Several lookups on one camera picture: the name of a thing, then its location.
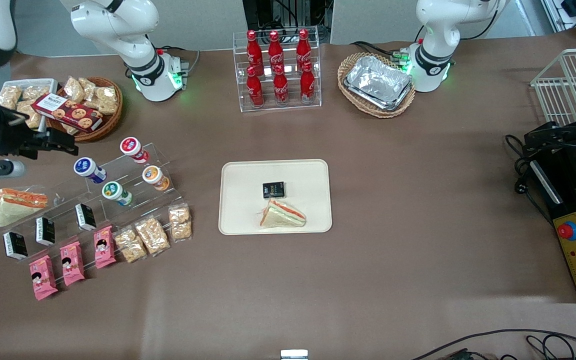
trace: round container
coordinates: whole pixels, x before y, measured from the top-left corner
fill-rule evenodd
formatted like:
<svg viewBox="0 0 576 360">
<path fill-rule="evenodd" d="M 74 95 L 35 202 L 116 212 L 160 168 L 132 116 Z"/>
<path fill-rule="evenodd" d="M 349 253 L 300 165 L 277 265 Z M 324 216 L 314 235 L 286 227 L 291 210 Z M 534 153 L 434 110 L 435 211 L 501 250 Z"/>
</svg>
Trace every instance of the round container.
<svg viewBox="0 0 576 360">
<path fill-rule="evenodd" d="M 111 181 L 103 185 L 101 194 L 108 200 L 116 201 L 122 207 L 129 205 L 133 201 L 133 194 L 125 190 L 124 187 L 116 181 Z"/>
<path fill-rule="evenodd" d="M 148 162 L 151 157 L 148 151 L 142 148 L 142 143 L 137 140 L 136 137 L 126 137 L 119 144 L 119 150 L 121 150 L 124 155 L 131 157 L 137 164 L 144 164 Z"/>
<path fill-rule="evenodd" d="M 73 170 L 79 176 L 89 178 L 95 184 L 103 183 L 108 177 L 104 169 L 97 166 L 95 160 L 90 157 L 82 157 L 75 162 Z"/>
<path fill-rule="evenodd" d="M 164 176 L 162 169 L 155 165 L 146 166 L 141 173 L 144 182 L 151 184 L 155 189 L 162 192 L 170 186 L 170 179 Z"/>
</svg>

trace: red cookie box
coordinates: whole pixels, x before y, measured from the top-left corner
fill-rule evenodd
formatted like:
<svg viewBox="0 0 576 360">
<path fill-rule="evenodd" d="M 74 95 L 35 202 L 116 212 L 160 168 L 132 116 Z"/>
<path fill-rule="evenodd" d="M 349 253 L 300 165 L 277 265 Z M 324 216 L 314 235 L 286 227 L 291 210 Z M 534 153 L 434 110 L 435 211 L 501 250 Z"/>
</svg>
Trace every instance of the red cookie box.
<svg viewBox="0 0 576 360">
<path fill-rule="evenodd" d="M 35 112 L 72 126 L 84 133 L 92 133 L 103 122 L 101 113 L 54 93 L 37 98 L 31 105 Z"/>
</svg>

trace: red emergency stop button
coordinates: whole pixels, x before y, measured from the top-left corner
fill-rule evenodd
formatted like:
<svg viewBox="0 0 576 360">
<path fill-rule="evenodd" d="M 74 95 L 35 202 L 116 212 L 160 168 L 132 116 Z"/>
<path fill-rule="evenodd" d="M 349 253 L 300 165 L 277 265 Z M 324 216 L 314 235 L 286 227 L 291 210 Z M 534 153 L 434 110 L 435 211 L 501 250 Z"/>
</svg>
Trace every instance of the red emergency stop button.
<svg viewBox="0 0 576 360">
<path fill-rule="evenodd" d="M 576 224 L 572 221 L 566 221 L 557 227 L 557 234 L 563 239 L 571 242 L 576 240 Z"/>
</svg>

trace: acrylic display rack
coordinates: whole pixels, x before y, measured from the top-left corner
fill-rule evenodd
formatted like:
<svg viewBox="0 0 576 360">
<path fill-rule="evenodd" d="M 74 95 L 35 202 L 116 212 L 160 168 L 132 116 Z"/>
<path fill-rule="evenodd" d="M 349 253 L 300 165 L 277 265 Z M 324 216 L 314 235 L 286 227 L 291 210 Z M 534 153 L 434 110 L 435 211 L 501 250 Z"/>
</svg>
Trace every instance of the acrylic display rack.
<svg viewBox="0 0 576 360">
<path fill-rule="evenodd" d="M 297 44 L 299 43 L 299 30 L 307 29 L 310 38 L 310 62 L 312 63 L 312 74 L 315 76 L 315 98 L 312 104 L 304 104 L 301 100 L 301 76 L 297 73 Z M 232 53 L 235 60 L 235 77 L 237 79 L 237 91 L 239 108 L 241 112 L 254 112 L 261 110 L 297 109 L 320 107 L 322 105 L 322 62 L 320 53 L 320 36 L 316 26 L 290 27 L 278 29 L 279 41 L 283 48 L 283 68 L 286 79 L 288 79 L 288 104 L 279 107 L 275 102 L 275 91 L 273 86 L 273 76 L 270 69 L 268 57 L 268 47 L 270 44 L 270 30 L 256 31 L 256 39 L 261 47 L 263 59 L 264 76 L 261 80 L 263 92 L 263 107 L 255 109 L 250 102 L 250 96 L 246 80 L 248 74 L 246 69 L 250 66 L 248 59 L 248 39 L 246 32 L 234 32 L 232 35 Z"/>
<path fill-rule="evenodd" d="M 168 232 L 170 226 L 167 206 L 180 201 L 181 195 L 172 183 L 166 191 L 158 191 L 153 185 L 142 180 L 142 171 L 149 165 L 160 167 L 164 176 L 170 178 L 166 169 L 167 164 L 169 164 L 166 156 L 160 153 L 152 143 L 143 148 L 150 154 L 150 159 L 146 164 L 137 164 L 131 157 L 123 155 L 99 165 L 107 173 L 106 180 L 101 184 L 95 184 L 89 179 L 73 173 L 73 178 L 70 180 L 43 189 L 48 196 L 50 206 L 16 223 L 0 227 L 0 239 L 9 231 L 23 235 L 28 257 L 18 260 L 18 262 L 30 264 L 42 256 L 50 255 L 53 269 L 58 269 L 57 265 L 62 263 L 60 248 L 78 240 L 85 263 L 84 269 L 89 269 L 95 264 L 95 249 L 92 244 L 95 231 L 79 228 L 75 213 L 75 205 L 79 203 L 87 205 L 93 210 L 97 229 L 112 224 L 114 225 L 113 231 L 116 231 L 116 228 L 128 226 L 144 216 L 153 215 Z M 101 190 L 108 182 L 118 182 L 126 191 L 132 193 L 133 198 L 130 205 L 121 206 L 116 201 L 103 197 Z M 44 217 L 54 222 L 55 244 L 44 246 L 35 242 L 35 219 L 38 217 Z M 118 255 L 119 253 L 120 251 L 116 249 L 115 254 Z M 58 274 L 61 274 L 61 271 L 55 271 L 56 280 L 59 283 L 61 277 Z"/>
</svg>

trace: white wire basket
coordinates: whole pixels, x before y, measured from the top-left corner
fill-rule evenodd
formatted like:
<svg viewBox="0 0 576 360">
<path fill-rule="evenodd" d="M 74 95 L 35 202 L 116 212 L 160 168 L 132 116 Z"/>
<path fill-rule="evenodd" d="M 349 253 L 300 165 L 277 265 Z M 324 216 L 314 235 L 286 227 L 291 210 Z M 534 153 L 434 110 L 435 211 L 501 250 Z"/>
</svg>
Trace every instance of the white wire basket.
<svg viewBox="0 0 576 360">
<path fill-rule="evenodd" d="M 546 121 L 576 121 L 576 48 L 563 50 L 531 82 Z"/>
</svg>

